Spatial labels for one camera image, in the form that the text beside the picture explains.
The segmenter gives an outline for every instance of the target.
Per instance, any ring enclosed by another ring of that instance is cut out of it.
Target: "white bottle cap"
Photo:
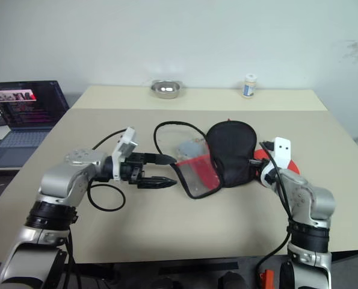
[[[249,73],[245,76],[245,81],[256,82],[257,78],[258,77],[255,74]]]

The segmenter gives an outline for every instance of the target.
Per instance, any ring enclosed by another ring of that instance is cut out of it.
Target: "clear plastic bag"
[[[216,170],[206,136],[185,122],[160,123],[153,133],[160,154],[175,157],[172,165],[187,195],[200,199],[219,191],[221,177]]]

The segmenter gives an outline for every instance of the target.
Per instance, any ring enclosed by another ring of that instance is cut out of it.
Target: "red object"
[[[211,159],[208,155],[201,155],[190,160],[181,161],[176,165],[178,167],[183,165],[189,165],[194,172],[202,180],[203,185],[205,185],[209,190],[213,190],[220,185],[220,180],[215,172],[214,167],[212,166]]]
[[[253,157],[257,160],[263,160],[264,158],[266,160],[268,160],[268,155],[266,154],[266,152],[263,149],[258,149],[257,151],[254,152]],[[287,169],[297,173],[298,175],[300,175],[300,171],[298,166],[294,163],[293,160],[291,160],[288,164]]]
[[[275,273],[272,270],[265,270],[264,273],[261,274],[262,289],[275,289],[274,275]]]

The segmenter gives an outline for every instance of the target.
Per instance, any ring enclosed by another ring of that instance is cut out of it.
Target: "metal bowl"
[[[180,84],[171,80],[159,80],[152,84],[150,89],[156,93],[159,98],[176,98],[180,92]]]

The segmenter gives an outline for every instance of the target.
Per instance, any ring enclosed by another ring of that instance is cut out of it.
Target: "laptop trackpad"
[[[37,148],[8,149],[0,158],[1,167],[22,167]]]

